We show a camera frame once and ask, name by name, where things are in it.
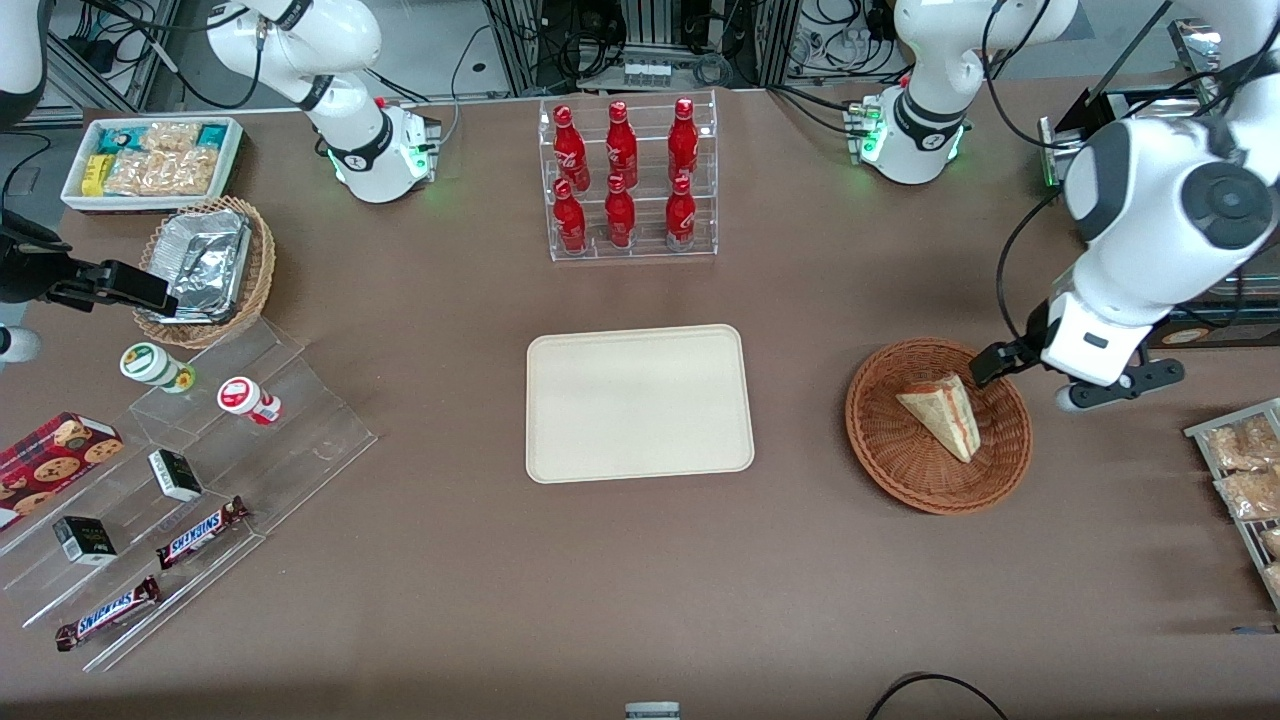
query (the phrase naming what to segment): snack box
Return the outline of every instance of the snack box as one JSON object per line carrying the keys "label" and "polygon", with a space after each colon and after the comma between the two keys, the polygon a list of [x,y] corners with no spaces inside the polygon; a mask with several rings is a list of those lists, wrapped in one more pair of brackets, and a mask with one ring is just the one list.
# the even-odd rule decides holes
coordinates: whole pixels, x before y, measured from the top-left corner
{"label": "snack box", "polygon": [[[218,151],[218,164],[214,167],[214,178],[209,182],[209,191],[205,195],[169,195],[151,197],[127,196],[87,196],[81,192],[81,179],[88,167],[90,158],[99,152],[99,143],[102,136],[109,132],[136,128],[154,122],[165,123],[200,123],[204,126],[225,126],[227,135]],[[76,160],[67,173],[67,182],[63,183],[63,202],[82,213],[156,213],[177,210],[197,202],[216,200],[223,196],[227,181],[230,179],[232,167],[236,164],[236,151],[239,149],[243,129],[241,124],[227,115],[151,115],[136,118],[110,118],[93,120],[84,128],[79,150],[76,151]]]}
{"label": "snack box", "polygon": [[0,530],[124,448],[115,428],[61,413],[0,451]]}

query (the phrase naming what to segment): yellow snack package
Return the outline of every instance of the yellow snack package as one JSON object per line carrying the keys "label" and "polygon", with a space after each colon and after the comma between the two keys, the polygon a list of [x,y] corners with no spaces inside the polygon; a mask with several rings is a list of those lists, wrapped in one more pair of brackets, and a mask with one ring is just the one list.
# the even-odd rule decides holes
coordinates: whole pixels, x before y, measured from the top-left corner
{"label": "yellow snack package", "polygon": [[81,178],[81,195],[86,197],[101,197],[102,183],[111,173],[111,164],[115,155],[90,155],[84,163],[84,177]]}

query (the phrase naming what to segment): snickers bar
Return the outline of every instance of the snickers bar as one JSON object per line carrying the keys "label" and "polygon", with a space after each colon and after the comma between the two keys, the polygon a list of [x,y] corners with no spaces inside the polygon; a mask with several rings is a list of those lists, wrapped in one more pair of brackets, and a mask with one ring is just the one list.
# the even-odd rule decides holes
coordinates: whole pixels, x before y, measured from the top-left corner
{"label": "snickers bar", "polygon": [[156,550],[156,555],[160,557],[160,569],[168,570],[173,568],[179,560],[204,547],[209,541],[220,536],[227,528],[230,528],[233,523],[246,515],[248,515],[248,510],[237,495],[230,502],[219,507],[218,512],[205,518],[198,525],[182,533],[172,543]]}
{"label": "snickers bar", "polygon": [[54,638],[58,643],[58,651],[67,652],[74,648],[93,633],[119,621],[148,602],[160,602],[160,585],[151,575],[147,575],[141,585],[99,607],[92,615],[81,618],[79,623],[69,623],[58,628],[58,637]]}

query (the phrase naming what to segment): clear acrylic bottle rack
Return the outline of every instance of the clear acrylic bottle rack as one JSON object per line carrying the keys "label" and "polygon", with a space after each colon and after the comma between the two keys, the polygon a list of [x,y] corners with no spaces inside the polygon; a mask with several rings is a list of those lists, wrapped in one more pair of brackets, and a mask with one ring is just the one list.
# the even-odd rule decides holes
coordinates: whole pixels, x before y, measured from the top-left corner
{"label": "clear acrylic bottle rack", "polygon": [[[15,534],[0,548],[5,594],[20,610],[23,626],[47,634],[50,652],[59,626],[155,575],[163,602],[129,614],[72,651],[84,659],[86,671],[110,669],[375,442],[301,352],[265,319],[223,338],[191,360],[191,391],[166,395],[154,388],[143,395],[113,423],[125,448],[68,488],[65,498],[45,503],[38,516],[10,530]],[[221,411],[218,388],[234,375],[252,378],[279,397],[280,419],[262,427]],[[187,457],[204,487],[198,500],[179,502],[160,492],[147,461],[159,447]],[[237,495],[251,515],[161,571],[156,548]],[[63,515],[101,520],[118,556],[100,568],[69,562],[52,530]]]}
{"label": "clear acrylic bottle rack", "polygon": [[[635,241],[627,250],[609,242],[604,215],[604,199],[609,190],[609,160],[604,138],[609,132],[609,102],[623,99],[627,115],[636,132],[640,182],[631,188],[636,204]],[[694,124],[698,126],[698,170],[692,176],[690,192],[698,204],[694,215],[694,242],[689,250],[675,252],[667,247],[667,199],[671,197],[671,179],[667,174],[667,135],[676,117],[676,100],[694,101]],[[552,183],[559,177],[556,164],[556,123],[552,110],[568,105],[573,111],[573,124],[586,143],[586,165],[591,173],[591,186],[577,193],[577,201],[586,213],[586,252],[570,255],[561,243],[552,208],[556,196]],[[719,215],[717,195],[718,156],[716,94],[712,91],[682,94],[635,94],[625,96],[573,96],[543,100],[538,115],[538,150],[543,164],[543,202],[547,206],[547,236],[552,260],[591,261],[628,259],[681,259],[713,256],[719,250]]]}

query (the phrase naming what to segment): white box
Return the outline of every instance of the white box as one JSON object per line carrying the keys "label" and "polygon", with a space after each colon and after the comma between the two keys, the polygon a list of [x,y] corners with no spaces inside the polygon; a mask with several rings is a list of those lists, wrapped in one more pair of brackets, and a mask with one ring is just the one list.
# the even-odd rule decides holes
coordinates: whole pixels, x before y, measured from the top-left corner
{"label": "white box", "polygon": [[[214,178],[209,182],[209,191],[205,195],[161,195],[150,197],[105,195],[91,197],[81,195],[84,165],[88,164],[90,155],[93,155],[97,150],[104,132],[136,128],[155,122],[227,126],[227,136],[223,137],[223,146],[218,150],[218,165],[214,167]],[[227,115],[164,115],[93,120],[84,128],[84,137],[81,138],[79,150],[76,151],[76,160],[72,163],[72,169],[67,173],[67,182],[63,183],[63,202],[68,208],[83,213],[147,213],[154,210],[177,210],[178,208],[221,197],[223,190],[227,188],[227,181],[232,174],[232,165],[236,163],[236,152],[239,150],[242,135],[243,129],[241,124]]]}

